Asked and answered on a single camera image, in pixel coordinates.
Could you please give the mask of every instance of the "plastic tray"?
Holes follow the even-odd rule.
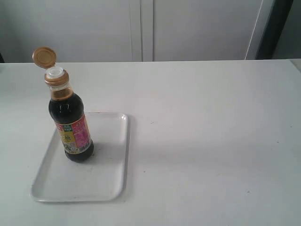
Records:
[[[122,191],[127,157],[127,116],[86,113],[93,155],[82,163],[69,160],[55,130],[31,189],[38,202],[108,201]]]

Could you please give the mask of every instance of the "bottle cap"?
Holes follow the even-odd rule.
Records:
[[[37,66],[47,69],[55,65],[56,54],[51,48],[43,46],[33,52],[32,59]]]

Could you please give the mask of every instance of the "table surface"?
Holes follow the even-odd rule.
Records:
[[[38,203],[44,70],[0,64],[1,225],[301,225],[301,73],[289,60],[64,63],[86,112],[130,118],[112,202]]]

